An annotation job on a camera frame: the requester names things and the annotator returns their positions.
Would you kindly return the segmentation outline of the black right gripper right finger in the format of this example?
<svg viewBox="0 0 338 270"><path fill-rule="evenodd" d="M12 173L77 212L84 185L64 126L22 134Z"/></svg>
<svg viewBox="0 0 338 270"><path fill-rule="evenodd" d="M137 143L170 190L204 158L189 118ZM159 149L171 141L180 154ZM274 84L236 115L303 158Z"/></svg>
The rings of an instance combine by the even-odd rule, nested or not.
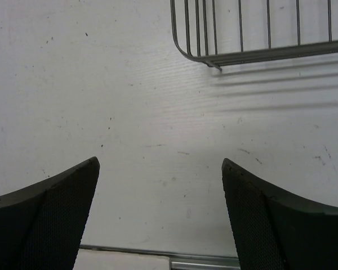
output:
<svg viewBox="0 0 338 270"><path fill-rule="evenodd" d="M338 269L338 207L295 195L229 159L221 170L241 269Z"/></svg>

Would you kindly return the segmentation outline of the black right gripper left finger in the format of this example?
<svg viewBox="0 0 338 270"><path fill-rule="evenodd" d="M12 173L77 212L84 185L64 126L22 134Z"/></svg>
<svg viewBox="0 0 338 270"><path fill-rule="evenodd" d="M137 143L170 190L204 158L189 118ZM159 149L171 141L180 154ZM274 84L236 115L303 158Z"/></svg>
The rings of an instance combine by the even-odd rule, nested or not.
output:
<svg viewBox="0 0 338 270"><path fill-rule="evenodd" d="M0 269L73 269L99 171L94 156L0 196Z"/></svg>

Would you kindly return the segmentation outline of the aluminium table edge rail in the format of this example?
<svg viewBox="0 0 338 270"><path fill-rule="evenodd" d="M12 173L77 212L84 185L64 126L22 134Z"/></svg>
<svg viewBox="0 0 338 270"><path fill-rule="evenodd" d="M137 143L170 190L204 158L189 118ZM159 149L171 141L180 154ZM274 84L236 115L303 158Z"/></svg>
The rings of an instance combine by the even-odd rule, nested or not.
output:
<svg viewBox="0 0 338 270"><path fill-rule="evenodd" d="M98 251L100 253L130 254L145 257L166 258L170 269L240 269L239 259L232 256L198 255L174 253L169 251L155 251L130 249L123 247L108 247L98 245L80 245L81 250Z"/></svg>

